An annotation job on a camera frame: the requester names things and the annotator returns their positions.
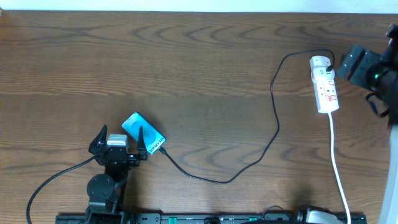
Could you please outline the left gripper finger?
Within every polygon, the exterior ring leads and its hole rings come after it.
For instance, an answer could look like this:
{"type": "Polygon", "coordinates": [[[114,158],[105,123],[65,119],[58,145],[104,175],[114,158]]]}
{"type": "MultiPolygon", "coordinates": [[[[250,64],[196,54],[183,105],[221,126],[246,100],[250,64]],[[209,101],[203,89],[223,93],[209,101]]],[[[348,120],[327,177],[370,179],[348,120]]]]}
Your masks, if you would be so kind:
{"type": "Polygon", "coordinates": [[[147,155],[147,149],[144,141],[144,132],[142,126],[139,128],[139,134],[137,139],[137,150],[141,156],[147,155]]]}
{"type": "Polygon", "coordinates": [[[90,143],[88,148],[89,153],[97,154],[106,145],[107,130],[107,125],[104,125],[98,135],[90,143]]]}

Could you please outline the blue screen Galaxy smartphone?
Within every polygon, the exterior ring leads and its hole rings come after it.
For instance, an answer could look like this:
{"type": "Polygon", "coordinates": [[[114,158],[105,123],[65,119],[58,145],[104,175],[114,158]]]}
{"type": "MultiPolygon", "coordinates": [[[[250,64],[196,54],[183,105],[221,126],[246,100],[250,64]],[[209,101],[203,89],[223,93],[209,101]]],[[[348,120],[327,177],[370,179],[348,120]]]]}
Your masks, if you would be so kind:
{"type": "Polygon", "coordinates": [[[142,129],[142,138],[149,154],[154,154],[166,142],[166,137],[137,111],[128,117],[121,127],[135,141],[139,140],[140,129],[142,129]]]}

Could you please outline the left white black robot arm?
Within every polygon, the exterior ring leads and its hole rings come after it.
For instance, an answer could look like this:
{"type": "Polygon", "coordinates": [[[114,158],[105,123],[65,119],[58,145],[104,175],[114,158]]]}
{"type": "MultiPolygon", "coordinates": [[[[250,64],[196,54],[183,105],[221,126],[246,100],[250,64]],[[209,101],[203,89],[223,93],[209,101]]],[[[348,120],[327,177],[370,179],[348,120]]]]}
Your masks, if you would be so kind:
{"type": "Polygon", "coordinates": [[[88,151],[94,160],[105,167],[104,173],[94,176],[87,185],[89,196],[85,223],[135,223],[136,216],[124,208],[124,193],[129,170],[146,161],[148,152],[143,127],[139,128],[137,154],[129,154],[126,135],[107,137],[104,125],[90,143],[88,151]]]}

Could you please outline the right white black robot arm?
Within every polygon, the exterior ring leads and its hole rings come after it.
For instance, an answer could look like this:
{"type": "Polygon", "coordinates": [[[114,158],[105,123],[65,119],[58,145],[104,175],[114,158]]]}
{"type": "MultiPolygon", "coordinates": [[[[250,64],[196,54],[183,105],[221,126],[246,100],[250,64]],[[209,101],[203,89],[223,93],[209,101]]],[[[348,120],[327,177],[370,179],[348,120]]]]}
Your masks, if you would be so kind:
{"type": "Polygon", "coordinates": [[[388,46],[382,54],[352,45],[340,67],[333,58],[314,55],[310,60],[317,110],[327,114],[330,136],[335,136],[332,114],[339,108],[335,77],[341,77],[368,91],[365,99],[378,118],[387,118],[389,134],[389,170],[379,223],[397,223],[397,25],[389,26],[388,46]]]}

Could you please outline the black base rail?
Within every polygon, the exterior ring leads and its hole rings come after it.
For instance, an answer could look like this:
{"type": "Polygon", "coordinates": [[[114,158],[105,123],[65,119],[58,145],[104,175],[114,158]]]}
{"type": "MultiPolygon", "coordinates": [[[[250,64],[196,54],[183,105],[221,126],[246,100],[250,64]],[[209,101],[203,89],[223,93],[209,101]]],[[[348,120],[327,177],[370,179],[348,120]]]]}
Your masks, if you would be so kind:
{"type": "Polygon", "coordinates": [[[60,224],[129,223],[129,224],[235,224],[235,223],[367,223],[366,215],[307,206],[296,211],[273,205],[262,213],[104,213],[87,210],[82,215],[63,214],[55,218],[60,224]]]}

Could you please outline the white power strip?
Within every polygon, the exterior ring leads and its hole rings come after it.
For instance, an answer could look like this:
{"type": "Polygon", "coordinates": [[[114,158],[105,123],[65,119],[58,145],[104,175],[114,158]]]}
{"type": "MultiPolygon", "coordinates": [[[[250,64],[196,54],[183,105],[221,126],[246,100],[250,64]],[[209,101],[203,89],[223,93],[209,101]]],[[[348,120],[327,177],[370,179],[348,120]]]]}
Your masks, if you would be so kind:
{"type": "Polygon", "coordinates": [[[328,72],[325,67],[314,68],[311,72],[319,113],[327,114],[339,109],[334,77],[334,71],[328,72]]]}

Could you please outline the white USB charger plug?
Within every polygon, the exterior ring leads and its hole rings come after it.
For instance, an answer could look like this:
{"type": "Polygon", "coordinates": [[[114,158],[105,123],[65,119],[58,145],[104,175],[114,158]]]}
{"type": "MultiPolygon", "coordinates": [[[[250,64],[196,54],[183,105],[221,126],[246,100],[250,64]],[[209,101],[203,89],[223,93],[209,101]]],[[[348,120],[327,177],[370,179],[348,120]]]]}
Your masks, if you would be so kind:
{"type": "Polygon", "coordinates": [[[313,56],[310,59],[310,68],[311,70],[314,70],[315,68],[318,67],[329,67],[331,65],[330,59],[328,57],[325,56],[321,56],[321,55],[316,55],[313,56]]]}

